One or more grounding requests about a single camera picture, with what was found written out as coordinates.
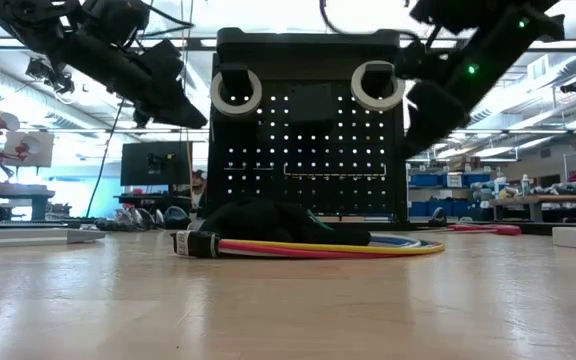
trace computer monitor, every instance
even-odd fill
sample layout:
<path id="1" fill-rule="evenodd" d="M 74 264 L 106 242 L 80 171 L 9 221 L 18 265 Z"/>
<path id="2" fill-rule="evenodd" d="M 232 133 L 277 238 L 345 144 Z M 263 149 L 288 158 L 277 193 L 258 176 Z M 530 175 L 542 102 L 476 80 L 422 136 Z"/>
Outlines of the computer monitor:
<path id="1" fill-rule="evenodd" d="M 192 143 L 188 145 L 179 141 L 124 144 L 121 186 L 188 184 Z"/>

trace wooden surface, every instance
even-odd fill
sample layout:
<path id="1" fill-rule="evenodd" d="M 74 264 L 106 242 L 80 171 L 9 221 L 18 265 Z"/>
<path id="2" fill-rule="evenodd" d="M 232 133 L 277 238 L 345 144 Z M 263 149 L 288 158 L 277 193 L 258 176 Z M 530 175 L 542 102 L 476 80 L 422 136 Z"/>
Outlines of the wooden surface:
<path id="1" fill-rule="evenodd" d="M 419 236 L 446 252 L 183 259 L 165 233 L 0 249 L 0 359 L 576 359 L 576 249 Z"/>
<path id="2" fill-rule="evenodd" d="M 506 199 L 490 199 L 490 205 L 516 205 L 516 204 L 536 204 L 536 203 L 563 203 L 576 202 L 576 195 L 530 195 L 517 196 Z"/>

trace tape roll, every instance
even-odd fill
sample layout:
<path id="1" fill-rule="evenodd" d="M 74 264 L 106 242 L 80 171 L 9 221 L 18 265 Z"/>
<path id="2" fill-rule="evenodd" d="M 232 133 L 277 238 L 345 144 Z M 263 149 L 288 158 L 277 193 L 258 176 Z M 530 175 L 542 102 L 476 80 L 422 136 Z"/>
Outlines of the tape roll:
<path id="1" fill-rule="evenodd" d="M 373 110 L 373 111 L 390 110 L 390 109 L 394 108 L 395 106 L 397 106 L 401 102 L 401 100 L 404 98 L 404 91 L 406 90 L 406 83 L 403 80 L 398 79 L 398 78 L 393 76 L 391 79 L 392 88 L 393 88 L 392 95 L 388 96 L 387 98 L 381 99 L 381 100 L 373 98 L 372 96 L 370 96 L 366 93 L 366 91 L 364 90 L 364 88 L 361 84 L 361 80 L 363 79 L 364 74 L 366 73 L 366 66 L 372 65 L 372 64 L 375 64 L 375 65 L 384 65 L 385 64 L 385 65 L 393 66 L 389 62 L 381 61 L 381 60 L 368 61 L 368 62 L 365 62 L 365 63 L 359 65 L 359 67 L 357 67 L 355 69 L 355 72 L 352 74 L 352 78 L 350 80 L 350 91 L 352 92 L 352 95 L 355 97 L 355 99 L 357 99 L 357 102 L 359 103 L 359 105 L 361 105 L 363 108 L 365 108 L 367 110 Z"/>
<path id="2" fill-rule="evenodd" d="M 230 105 L 221 98 L 221 91 L 224 88 L 224 78 L 221 73 L 217 73 L 210 85 L 210 97 L 215 109 L 230 117 L 246 116 L 257 110 L 262 98 L 261 81 L 257 75 L 250 70 L 248 70 L 248 79 L 250 79 L 250 85 L 252 86 L 250 99 L 242 105 Z"/>

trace blue storage bin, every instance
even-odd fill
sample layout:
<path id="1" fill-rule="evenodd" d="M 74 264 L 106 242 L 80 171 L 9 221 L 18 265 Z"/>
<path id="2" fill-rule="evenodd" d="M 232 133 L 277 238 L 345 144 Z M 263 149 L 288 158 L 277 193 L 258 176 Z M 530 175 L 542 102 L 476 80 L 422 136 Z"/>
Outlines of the blue storage bin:
<path id="1" fill-rule="evenodd" d="M 413 175 L 410 177 L 410 185 L 437 186 L 439 185 L 439 176 L 429 174 Z"/>
<path id="2" fill-rule="evenodd" d="M 470 186 L 476 182 L 490 181 L 490 174 L 470 174 L 464 175 L 464 186 Z"/>
<path id="3" fill-rule="evenodd" d="M 413 201 L 408 216 L 429 216 L 427 201 Z"/>
<path id="4" fill-rule="evenodd" d="M 435 209 L 438 207 L 444 208 L 446 216 L 453 216 L 453 202 L 454 201 L 429 201 L 428 202 L 428 216 L 432 216 Z"/>
<path id="5" fill-rule="evenodd" d="M 475 204 L 474 202 L 470 201 L 455 201 L 452 203 L 452 213 L 453 216 L 462 217 L 466 216 L 468 213 L 468 207 Z"/>

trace workbench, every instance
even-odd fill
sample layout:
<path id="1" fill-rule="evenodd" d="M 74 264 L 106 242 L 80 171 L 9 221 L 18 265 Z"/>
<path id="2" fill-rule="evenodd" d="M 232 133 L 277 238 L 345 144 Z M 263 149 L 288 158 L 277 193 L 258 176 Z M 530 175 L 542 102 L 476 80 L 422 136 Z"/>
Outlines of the workbench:
<path id="1" fill-rule="evenodd" d="M 506 199 L 488 200 L 494 209 L 495 220 L 503 220 L 503 207 L 509 205 L 527 205 L 530 220 L 543 222 L 541 204 L 544 203 L 576 203 L 576 195 L 529 195 Z"/>
<path id="2" fill-rule="evenodd" d="M 48 190 L 44 185 L 22 185 L 0 182 L 0 198 L 4 199 L 30 199 L 32 201 L 32 220 L 46 218 L 46 204 L 48 199 L 55 196 L 54 191 Z"/>

